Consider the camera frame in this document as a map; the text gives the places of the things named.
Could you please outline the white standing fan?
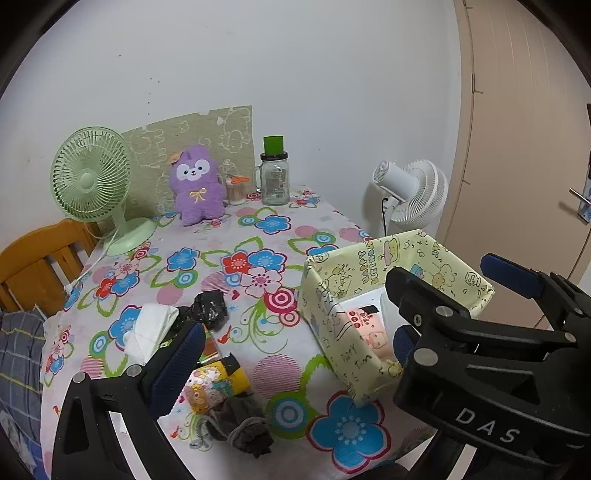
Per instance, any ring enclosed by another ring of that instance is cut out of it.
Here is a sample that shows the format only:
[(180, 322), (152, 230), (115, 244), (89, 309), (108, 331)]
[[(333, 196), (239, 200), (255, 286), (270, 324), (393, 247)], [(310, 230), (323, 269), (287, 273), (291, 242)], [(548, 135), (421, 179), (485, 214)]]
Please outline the white standing fan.
[(403, 167), (383, 161), (374, 170), (372, 179), (386, 194), (382, 201), (386, 235), (391, 225), (398, 231), (423, 229), (444, 210), (449, 182), (444, 172), (429, 160), (416, 160)]

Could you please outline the glass mason jar mug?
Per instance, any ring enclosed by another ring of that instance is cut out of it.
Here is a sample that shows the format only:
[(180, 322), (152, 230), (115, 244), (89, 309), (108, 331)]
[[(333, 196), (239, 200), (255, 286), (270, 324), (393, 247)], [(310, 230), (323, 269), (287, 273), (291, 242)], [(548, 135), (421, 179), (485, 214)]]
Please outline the glass mason jar mug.
[(290, 201), (290, 167), (287, 152), (280, 154), (260, 154), (256, 179), (263, 205), (283, 206)]

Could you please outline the dark grey sock bundle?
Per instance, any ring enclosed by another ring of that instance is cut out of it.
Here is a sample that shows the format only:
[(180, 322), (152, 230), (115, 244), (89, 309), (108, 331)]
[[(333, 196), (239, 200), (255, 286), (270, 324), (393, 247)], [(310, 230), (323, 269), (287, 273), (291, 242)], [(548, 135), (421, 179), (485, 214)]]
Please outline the dark grey sock bundle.
[(211, 408), (197, 420), (194, 431), (190, 447), (198, 450), (211, 447), (215, 440), (259, 458), (273, 445), (269, 422), (252, 392), (228, 397)]

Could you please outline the yellow cartoon tissue pack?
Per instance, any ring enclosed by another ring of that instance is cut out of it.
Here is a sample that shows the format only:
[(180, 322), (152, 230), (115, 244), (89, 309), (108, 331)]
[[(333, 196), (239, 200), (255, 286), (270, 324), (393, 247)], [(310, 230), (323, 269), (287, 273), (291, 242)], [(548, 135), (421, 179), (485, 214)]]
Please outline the yellow cartoon tissue pack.
[(205, 414), (226, 399), (249, 391), (249, 378), (235, 355), (195, 369), (187, 379), (180, 399), (188, 403), (195, 414)]

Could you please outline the wooden chair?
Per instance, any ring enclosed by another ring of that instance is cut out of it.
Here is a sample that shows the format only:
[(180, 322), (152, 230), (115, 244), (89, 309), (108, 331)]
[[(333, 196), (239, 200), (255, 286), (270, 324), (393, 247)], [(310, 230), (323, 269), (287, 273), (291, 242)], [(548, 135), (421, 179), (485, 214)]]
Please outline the wooden chair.
[(49, 316), (60, 311), (66, 294), (52, 264), (59, 266), (67, 280), (74, 280), (83, 269), (76, 249), (92, 253), (98, 236), (95, 223), (64, 219), (15, 240), (1, 252), (1, 310), (39, 307)]

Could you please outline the cotton swab container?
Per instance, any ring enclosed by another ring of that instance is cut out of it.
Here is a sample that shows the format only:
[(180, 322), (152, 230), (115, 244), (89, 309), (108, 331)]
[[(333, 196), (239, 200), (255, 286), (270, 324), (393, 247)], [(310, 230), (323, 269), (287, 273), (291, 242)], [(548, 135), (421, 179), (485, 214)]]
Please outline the cotton swab container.
[(246, 186), (250, 182), (249, 177), (240, 175), (225, 176), (226, 197), (229, 205), (242, 205), (246, 201)]

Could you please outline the white folded cloth bundle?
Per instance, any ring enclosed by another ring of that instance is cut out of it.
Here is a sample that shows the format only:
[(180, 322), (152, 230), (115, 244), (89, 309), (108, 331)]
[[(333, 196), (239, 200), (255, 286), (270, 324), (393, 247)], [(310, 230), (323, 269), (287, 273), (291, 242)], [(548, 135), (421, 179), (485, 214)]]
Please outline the white folded cloth bundle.
[(132, 364), (145, 365), (167, 335), (179, 310), (174, 306), (144, 304), (131, 330), (124, 334), (124, 352)]

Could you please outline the floral tablecloth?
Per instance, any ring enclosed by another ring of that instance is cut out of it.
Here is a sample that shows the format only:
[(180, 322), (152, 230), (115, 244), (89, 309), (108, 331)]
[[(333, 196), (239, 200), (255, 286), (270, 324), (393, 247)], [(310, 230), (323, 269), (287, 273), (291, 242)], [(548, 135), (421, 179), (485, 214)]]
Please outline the floral tablecloth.
[(193, 449), (199, 419), (178, 398), (159, 421), (198, 479), (345, 479), (402, 457), (431, 435), (389, 399), (359, 408), (332, 374), (307, 322), (297, 313), (304, 260), (362, 242), (367, 233), (308, 190), (286, 206), (256, 195), (214, 221), (185, 227), (173, 213), (155, 220), (152, 237), (116, 257), (91, 255), (64, 309), (47, 323), (41, 381), (41, 448), (50, 462), (71, 378), (122, 374), (123, 336), (148, 303), (187, 306), (219, 289), (228, 320), (211, 338), (235, 355), (270, 417), (273, 447), (253, 458), (223, 442)]

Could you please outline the pink tissue pack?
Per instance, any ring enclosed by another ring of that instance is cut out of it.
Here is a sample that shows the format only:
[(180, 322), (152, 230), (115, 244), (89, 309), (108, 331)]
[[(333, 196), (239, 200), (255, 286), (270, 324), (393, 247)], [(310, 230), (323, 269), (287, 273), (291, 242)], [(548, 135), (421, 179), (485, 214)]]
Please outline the pink tissue pack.
[(392, 338), (387, 334), (382, 315), (375, 305), (352, 308), (346, 311), (363, 341), (382, 360), (396, 359)]

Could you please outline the green cap on jar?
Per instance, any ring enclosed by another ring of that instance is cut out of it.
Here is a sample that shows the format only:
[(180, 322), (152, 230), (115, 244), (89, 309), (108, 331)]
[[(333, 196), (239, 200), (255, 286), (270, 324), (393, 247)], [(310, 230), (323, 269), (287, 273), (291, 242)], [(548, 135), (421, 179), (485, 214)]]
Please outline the green cap on jar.
[(270, 135), (263, 137), (263, 154), (278, 156), (283, 154), (283, 136)]

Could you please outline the purple plush toy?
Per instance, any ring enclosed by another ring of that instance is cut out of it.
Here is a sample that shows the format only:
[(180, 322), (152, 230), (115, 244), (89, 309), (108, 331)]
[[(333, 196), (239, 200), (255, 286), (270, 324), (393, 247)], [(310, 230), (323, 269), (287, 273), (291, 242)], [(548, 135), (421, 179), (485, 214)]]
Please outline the purple plush toy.
[(207, 147), (193, 145), (173, 154), (168, 164), (168, 183), (183, 226), (224, 215), (225, 188), (218, 179), (217, 164)]

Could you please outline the plaid blue cushion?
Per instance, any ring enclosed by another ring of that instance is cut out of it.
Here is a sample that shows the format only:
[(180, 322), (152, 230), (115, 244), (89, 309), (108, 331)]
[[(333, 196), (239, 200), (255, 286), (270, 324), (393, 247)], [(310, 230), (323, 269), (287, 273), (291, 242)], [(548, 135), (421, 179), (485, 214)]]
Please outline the plaid blue cushion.
[(1, 432), (28, 472), (45, 479), (40, 444), (44, 318), (33, 311), (1, 315)]

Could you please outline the black plastic bag bundle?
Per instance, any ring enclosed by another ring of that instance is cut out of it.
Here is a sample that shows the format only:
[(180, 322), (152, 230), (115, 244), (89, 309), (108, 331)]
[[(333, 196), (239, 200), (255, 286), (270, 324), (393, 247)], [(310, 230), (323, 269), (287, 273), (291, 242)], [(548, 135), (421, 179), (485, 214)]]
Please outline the black plastic bag bundle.
[(208, 330), (218, 330), (228, 320), (228, 307), (221, 290), (201, 292), (190, 306), (179, 306), (175, 325), (182, 327), (187, 321), (195, 321)]

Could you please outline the green desk fan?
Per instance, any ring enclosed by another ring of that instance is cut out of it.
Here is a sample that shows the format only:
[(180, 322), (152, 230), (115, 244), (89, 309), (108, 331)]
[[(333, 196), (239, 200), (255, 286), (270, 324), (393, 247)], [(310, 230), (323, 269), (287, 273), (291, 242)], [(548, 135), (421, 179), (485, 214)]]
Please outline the green desk fan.
[(50, 169), (50, 190), (64, 214), (83, 223), (110, 219), (114, 233), (105, 253), (130, 252), (155, 232), (148, 218), (128, 220), (124, 204), (131, 187), (130, 151), (124, 138), (103, 126), (81, 128), (56, 152)]

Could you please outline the yellow cartoon storage box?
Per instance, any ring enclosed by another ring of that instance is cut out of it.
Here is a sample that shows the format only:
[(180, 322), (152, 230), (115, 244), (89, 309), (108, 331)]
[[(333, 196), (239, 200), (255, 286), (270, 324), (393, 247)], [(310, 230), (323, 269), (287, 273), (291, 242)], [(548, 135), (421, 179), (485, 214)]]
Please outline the yellow cartoon storage box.
[(406, 322), (386, 293), (394, 267), (458, 301), (472, 317), (495, 294), (487, 280), (422, 230), (308, 257), (298, 310), (358, 405), (395, 390), (403, 370), (393, 339)]

